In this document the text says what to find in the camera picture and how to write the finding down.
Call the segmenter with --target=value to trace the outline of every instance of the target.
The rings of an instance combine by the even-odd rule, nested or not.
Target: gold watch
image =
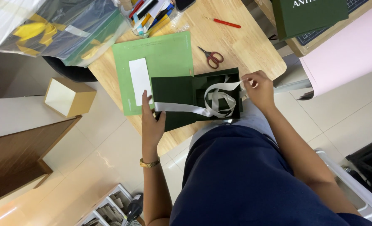
[[[140,166],[143,168],[152,168],[157,166],[161,162],[161,159],[158,157],[158,160],[151,163],[145,163],[143,162],[143,158],[140,158]]]

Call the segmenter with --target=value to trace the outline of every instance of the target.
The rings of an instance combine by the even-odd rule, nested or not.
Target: yellow ribbon
[[[66,28],[63,24],[49,23],[38,14],[32,15],[30,20],[35,22],[17,27],[13,33],[13,35],[20,37],[20,40],[16,44],[20,51],[25,54],[37,55],[40,53],[34,49],[24,47],[28,39],[44,33],[39,43],[48,46],[53,42],[52,37],[57,33],[57,30],[62,31]]]
[[[81,55],[82,59],[90,59],[92,58],[97,52],[98,49],[101,48],[106,42],[108,42],[113,37],[113,34],[108,36],[102,43],[98,41],[97,39],[93,39],[90,44],[95,45],[93,48],[85,52],[83,55]]]

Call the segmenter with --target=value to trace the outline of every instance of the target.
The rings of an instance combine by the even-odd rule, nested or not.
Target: navy blue shirt
[[[258,131],[226,125],[204,134],[186,159],[171,226],[372,226],[334,213],[293,176],[276,145]]]

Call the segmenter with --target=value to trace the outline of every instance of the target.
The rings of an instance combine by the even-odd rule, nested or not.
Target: white ribbon
[[[194,105],[187,105],[187,104],[176,104],[176,103],[161,103],[161,102],[155,102],[155,111],[176,111],[176,112],[193,112],[202,116],[217,116],[218,118],[225,118],[228,116],[231,116],[233,114],[234,108],[236,106],[236,100],[229,96],[228,94],[224,92],[219,92],[220,89],[231,91],[236,89],[239,84],[242,83],[242,81],[239,82],[231,82],[226,83],[228,81],[229,77],[225,77],[224,83],[217,83],[214,85],[211,85],[208,87],[206,92],[204,93],[204,104],[206,108],[198,107]],[[210,93],[209,97],[212,99],[212,107],[210,107],[207,103],[207,95],[209,94],[209,91],[216,89],[213,93]],[[246,94],[245,90],[240,91],[241,97]],[[225,101],[228,103],[229,108],[221,111],[230,111],[228,113],[222,114],[219,113],[219,99],[224,98]]]

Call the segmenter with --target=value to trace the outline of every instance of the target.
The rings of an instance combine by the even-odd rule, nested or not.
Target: black chair
[[[61,76],[71,79],[75,82],[96,82],[97,78],[92,74],[90,69],[77,67],[77,66],[66,66],[59,59],[51,56],[42,56],[43,59]]]

